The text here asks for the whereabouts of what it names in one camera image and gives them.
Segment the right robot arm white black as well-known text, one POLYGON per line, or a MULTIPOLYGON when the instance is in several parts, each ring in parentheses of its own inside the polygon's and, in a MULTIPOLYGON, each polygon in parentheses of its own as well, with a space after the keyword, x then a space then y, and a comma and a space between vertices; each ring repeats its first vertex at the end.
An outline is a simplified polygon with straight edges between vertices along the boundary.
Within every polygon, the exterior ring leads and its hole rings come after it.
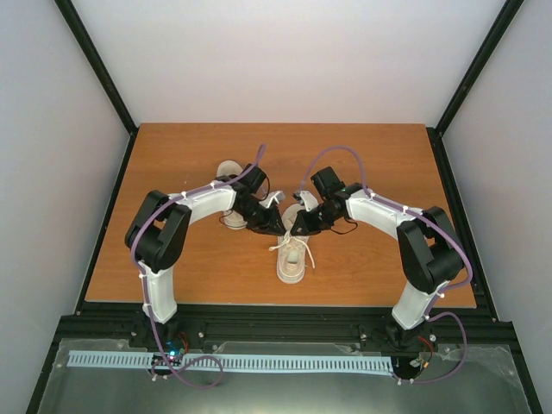
POLYGON ((365 223, 398 242, 406 278, 392 318, 403 330, 427 321, 430 309, 444 296, 462 269, 471 265, 447 213, 426 210, 384 198, 361 183, 345 185, 331 167, 316 172, 311 181, 317 196, 303 186, 293 194, 302 206, 292 236, 313 236, 331 230, 339 219, 365 223))

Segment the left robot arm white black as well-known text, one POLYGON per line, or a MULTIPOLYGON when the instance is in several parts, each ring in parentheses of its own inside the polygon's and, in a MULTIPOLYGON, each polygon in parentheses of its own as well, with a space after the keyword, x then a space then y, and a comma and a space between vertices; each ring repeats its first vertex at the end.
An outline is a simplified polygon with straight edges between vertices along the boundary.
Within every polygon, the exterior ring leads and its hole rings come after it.
POLYGON ((149 192, 125 235, 124 243, 138 268, 143 290, 143 311, 153 320, 150 338, 161 347, 172 346, 179 325, 171 320, 177 310, 173 293, 173 268, 182 255, 190 225, 219 212, 242 216, 245 228, 261 235, 283 235, 279 212, 282 191, 256 197, 267 175, 249 164, 240 174, 220 175, 190 191, 149 192))

